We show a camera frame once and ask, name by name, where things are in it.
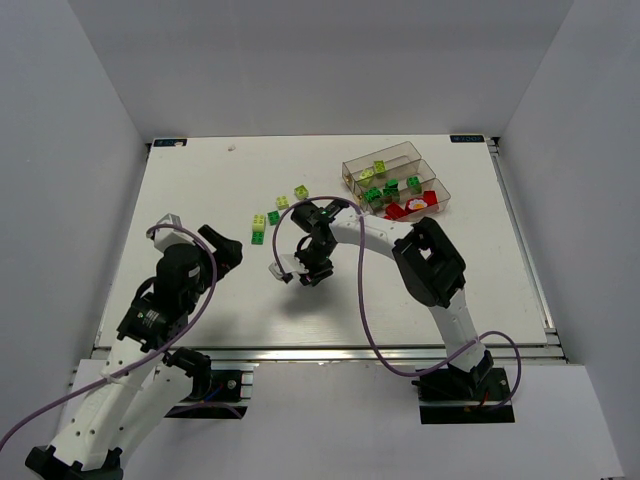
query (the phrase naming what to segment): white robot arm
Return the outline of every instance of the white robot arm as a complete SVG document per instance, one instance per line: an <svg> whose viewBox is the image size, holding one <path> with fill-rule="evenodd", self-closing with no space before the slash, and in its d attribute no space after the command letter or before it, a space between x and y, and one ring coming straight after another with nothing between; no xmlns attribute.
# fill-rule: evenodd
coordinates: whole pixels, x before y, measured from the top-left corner
<svg viewBox="0 0 640 480"><path fill-rule="evenodd" d="M296 207L294 223L310 238L301 241L295 254L279 256L271 273L285 282L294 276L303 285L316 285L329 277L333 265L331 252L340 243L360 245L360 218L348 205L336 200L326 208L308 202ZM467 309L464 292L465 263L437 222L423 218L415 224L393 222L363 215L367 250L394 260L409 293L426 305L444 341L447 355L478 338ZM477 342L449 363L456 383L473 392L483 381L493 360L485 346Z"/></svg>
<svg viewBox="0 0 640 480"><path fill-rule="evenodd" d="M159 223L180 227L175 215ZM198 232L215 247L219 281L242 261L242 245L207 225ZM71 422L48 446L34 447L27 457L26 466L45 480L121 480L131 454L176 403L202 400L215 388L209 357L186 348L113 378L171 342L212 284L209 254L186 235L161 229L153 241L163 257L156 276L142 283L118 326L118 338L101 372L105 385L86 395ZM143 389L160 363L166 366Z"/></svg>

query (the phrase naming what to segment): small label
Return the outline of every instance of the small label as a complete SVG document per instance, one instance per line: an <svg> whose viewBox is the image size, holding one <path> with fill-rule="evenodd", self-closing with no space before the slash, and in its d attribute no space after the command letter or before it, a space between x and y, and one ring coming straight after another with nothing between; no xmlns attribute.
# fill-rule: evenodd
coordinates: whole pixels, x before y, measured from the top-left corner
<svg viewBox="0 0 640 480"><path fill-rule="evenodd" d="M449 135L451 143L484 143L482 135Z"/></svg>
<svg viewBox="0 0 640 480"><path fill-rule="evenodd" d="M154 147L184 147L186 145L186 138L156 138L153 141Z"/></svg>
<svg viewBox="0 0 640 480"><path fill-rule="evenodd" d="M142 321L142 324L147 328L151 328L151 326L153 325L153 322L155 322L159 316L160 314L155 310L149 310L144 320Z"/></svg>

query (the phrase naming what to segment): green lego brick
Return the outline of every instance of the green lego brick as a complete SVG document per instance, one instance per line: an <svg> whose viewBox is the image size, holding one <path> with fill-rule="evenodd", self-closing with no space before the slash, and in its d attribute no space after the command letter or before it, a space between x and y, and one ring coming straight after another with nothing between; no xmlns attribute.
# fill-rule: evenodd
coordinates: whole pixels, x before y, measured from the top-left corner
<svg viewBox="0 0 640 480"><path fill-rule="evenodd" d="M278 210L284 210L285 208L289 208L289 200L283 195L276 198L276 205L278 206Z"/></svg>
<svg viewBox="0 0 640 480"><path fill-rule="evenodd" d="M400 192L395 188L385 187L382 189L382 200L384 203L399 202Z"/></svg>
<svg viewBox="0 0 640 480"><path fill-rule="evenodd" d="M376 160L373 162L373 171L376 172L376 177L384 177L387 167L382 160Z"/></svg>
<svg viewBox="0 0 640 480"><path fill-rule="evenodd" d="M382 192L380 191L380 189L378 187L373 187L370 190L367 190L364 194L364 197L369 200L374 200L376 198L380 198L382 197Z"/></svg>
<svg viewBox="0 0 640 480"><path fill-rule="evenodd" d="M252 230L254 232L264 233L265 227L266 227L266 223L265 223L264 215L254 215L253 216L253 225L251 227Z"/></svg>
<svg viewBox="0 0 640 480"><path fill-rule="evenodd" d="M262 245L264 243L263 232L253 232L251 235L251 245Z"/></svg>
<svg viewBox="0 0 640 480"><path fill-rule="evenodd" d="M392 190L397 190L398 189L398 180L396 180L395 178L392 178L391 180L389 180L386 185L386 188L390 188Z"/></svg>
<svg viewBox="0 0 640 480"><path fill-rule="evenodd" d="M420 185L420 179L418 177L407 178L407 187L409 188L411 193L422 193L422 185Z"/></svg>
<svg viewBox="0 0 640 480"><path fill-rule="evenodd" d="M391 203L391 194L393 193L392 188L384 187L382 189L382 201L384 203Z"/></svg>
<svg viewBox="0 0 640 480"><path fill-rule="evenodd" d="M275 225L280 221L280 214L277 210L274 210L273 212L267 213L267 218L269 218L269 225Z"/></svg>
<svg viewBox="0 0 640 480"><path fill-rule="evenodd" d="M369 202L369 206L375 212L377 210L382 209L382 207L384 207L384 202L382 201L382 198L375 198Z"/></svg>
<svg viewBox="0 0 640 480"><path fill-rule="evenodd" d="M300 185L299 187L295 188L293 192L296 194L296 198L298 200L304 200L309 196L309 190L307 190L307 187L305 187L304 185Z"/></svg>
<svg viewBox="0 0 640 480"><path fill-rule="evenodd" d="M368 187L371 185L373 181L373 169L365 168L362 173L360 173L360 177L358 178L358 185L361 187Z"/></svg>

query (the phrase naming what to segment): lime green lego brick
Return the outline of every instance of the lime green lego brick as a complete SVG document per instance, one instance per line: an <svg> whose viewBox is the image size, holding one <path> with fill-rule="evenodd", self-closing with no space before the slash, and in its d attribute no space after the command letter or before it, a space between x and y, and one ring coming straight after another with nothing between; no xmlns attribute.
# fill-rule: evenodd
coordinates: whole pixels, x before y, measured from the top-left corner
<svg viewBox="0 0 640 480"><path fill-rule="evenodd" d="M420 179L418 177L407 178L407 187L409 188L411 193L422 193L422 185L420 184Z"/></svg>
<svg viewBox="0 0 640 480"><path fill-rule="evenodd" d="M280 221L280 214L277 210L274 210L273 212L267 213L267 218L269 218L269 225L275 225Z"/></svg>
<svg viewBox="0 0 640 480"><path fill-rule="evenodd" d="M254 232L262 232L264 233L266 223L264 219L264 215L254 215L253 216L253 225L251 226Z"/></svg>
<svg viewBox="0 0 640 480"><path fill-rule="evenodd" d="M382 177L387 171L387 167L382 160L376 160L373 162L373 170L376 172L377 177Z"/></svg>
<svg viewBox="0 0 640 480"><path fill-rule="evenodd" d="M276 205L278 206L278 210L284 210L285 208L289 208L289 200L283 195L276 198Z"/></svg>
<svg viewBox="0 0 640 480"><path fill-rule="evenodd" d="M373 181L373 169L365 168L362 173L360 173L360 177L358 178L358 185L361 187L368 187L371 185Z"/></svg>
<svg viewBox="0 0 640 480"><path fill-rule="evenodd" d="M263 232L253 232L251 235L251 245L262 245L264 243Z"/></svg>
<svg viewBox="0 0 640 480"><path fill-rule="evenodd" d="M298 200L304 200L309 196L309 190L307 190L307 187L305 187L304 185L300 185L299 187L294 189L293 192L296 194L296 198Z"/></svg>

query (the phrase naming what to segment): purple cable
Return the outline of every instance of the purple cable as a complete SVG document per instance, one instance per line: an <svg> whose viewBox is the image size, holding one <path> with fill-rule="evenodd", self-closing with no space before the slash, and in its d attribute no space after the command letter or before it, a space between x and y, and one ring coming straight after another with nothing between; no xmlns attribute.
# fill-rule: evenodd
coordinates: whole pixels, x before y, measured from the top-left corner
<svg viewBox="0 0 640 480"><path fill-rule="evenodd" d="M236 417L242 420L242 414L233 408L231 405L222 402L203 402L203 403L194 403L192 405L187 405L185 407L176 408L171 411L172 415L177 415L179 413L188 412L190 410L195 410L196 408L226 408L231 413L233 413Z"/></svg>
<svg viewBox="0 0 640 480"><path fill-rule="evenodd" d="M278 223L276 225L276 228L273 231L273 238L271 239L271 245L273 247L273 255L275 257L276 264L278 265L278 268L280 268L280 271L281 272L284 271L283 268L282 268L282 263L280 262L280 258L278 258L278 249L276 247L276 236L278 234L278 230L280 229L280 224L282 223L282 220L287 216L287 214L289 212L291 212L295 207L297 207L298 205L302 205L304 203L307 203L307 202L314 201L314 200L342 200L342 201L348 203L351 207L353 207L353 209L356 211L356 213L359 216L359 220L360 220L360 246L359 246L359 250L358 250L358 307L360 309L360 318L362 320L362 327L364 328L364 334L367 337L367 341L369 342L369 345L371 346L371 349L373 350L373 353L375 353L375 355L378 358L378 360L380 361L380 363L382 363L382 365L384 365L389 371L391 371L392 373L395 373L396 375L399 375L401 377L410 377L410 378L422 377L424 375L429 375L430 373L433 373L436 370L444 367L449 362L451 362L452 360L454 360L457 357L459 357L460 355L462 355L468 348L471 348L473 345L478 343L483 338L488 337L489 335L498 335L498 336L501 336L501 337L505 338L511 344L511 346L513 347L513 349L515 351L515 355L516 355L516 362L518 364L518 373L517 373L517 376L516 376L516 382L515 382L515 384L513 386L513 389L511 390L511 393L504 400L502 400L499 404L497 404L495 406L492 406L490 408L498 408L498 407L501 407L502 405L505 405L507 402L509 402L513 398L513 396L515 395L516 390L518 389L518 386L520 385L520 379L522 378L522 359L520 357L520 352L518 350L518 346L511 339L511 337L509 337L505 333L498 332L496 330L491 330L489 332L485 332L482 335L480 335L477 339L471 340L470 342L468 342L465 345L463 345L462 347L460 347L458 350L453 352L451 355L449 355L447 358L445 358L441 362L433 365L432 367L425 368L423 370L418 370L416 372L403 372L402 370L398 370L393 365L391 365L387 361L386 358L384 358L382 356L382 353L380 352L380 348L376 344L375 340L373 339L373 335L371 334L371 329L369 328L369 322L367 321L367 314L365 312L365 307L364 307L364 281L363 281L363 279L364 279L364 273L363 273L363 270L364 270L364 251L365 251L365 225L364 225L364 218L362 217L362 210L360 209L360 207L356 203L352 202L351 200L347 200L345 198L340 198L340 197L335 197L335 196L320 196L320 197L307 198L307 199L302 200L300 202L294 203L289 208L287 208L283 212L282 216L280 217L280 220L278 221Z"/></svg>
<svg viewBox="0 0 640 480"><path fill-rule="evenodd" d="M112 378L119 378L119 377L125 375L126 373L129 373L132 370L135 370L136 368L144 365L145 363L150 362L151 360L157 358L158 356L162 355L167 350L169 350L178 340L180 340L182 337L184 337L187 334L187 332L189 332L189 330L191 330L193 328L193 326L196 324L196 322L200 319L200 317L202 316L204 311L209 306L209 302L211 302L211 297L213 296L213 291L216 288L216 280L218 278L218 267L216 265L215 259L213 258L213 253L211 253L211 250L209 249L209 247L202 240L200 240L200 238L196 234L192 233L191 231L187 230L184 227L179 227L177 225L169 225L169 224L154 225L153 227L149 228L149 230L147 230L147 235L155 232L156 230L160 230L160 229L163 229L163 228L171 228L171 229L176 230L178 232L184 233L185 235L191 237L193 242L196 245L198 245L200 248L202 248L207 253L207 256L209 257L209 260L211 261L211 265L212 265L212 268L213 268L213 270L212 270L212 272L213 272L212 275L213 276L212 276L212 280L211 280L211 288L209 289L209 292L207 293L207 296L205 297L204 302L202 303L202 307L200 308L200 310L198 310L196 312L196 314L193 316L193 319L187 324L187 326L178 335L176 335L173 339L171 339L165 345L160 347L158 350L155 350L155 351L149 353L143 359L138 360L137 362L134 362L131 365L127 365L126 367L123 367L120 370L112 373L111 374ZM76 398L76 397L82 395L83 393L87 393L87 392L89 392L91 390L94 390L96 388L100 388L100 387L106 385L107 383L108 382L107 382L106 378L103 378L101 380L97 380L97 381L95 381L93 383L90 383L89 385L87 385L85 387L80 388L79 390L76 390L75 392L71 392L68 395L60 397L58 400L56 400L54 402L51 402L48 405L45 405L44 407L40 408L39 410L36 410L32 414L26 416L25 418L20 420L17 424L15 424L11 428L11 430L9 430L4 435L4 437L2 437L2 440L0 440L0 452L4 449L5 445L9 441L9 439L18 430L20 430L27 423L29 423L31 420L34 420L35 418L39 417L43 413L46 413L49 410L52 410L52 409L56 408L57 406L60 406L63 403L68 402L72 398Z"/></svg>

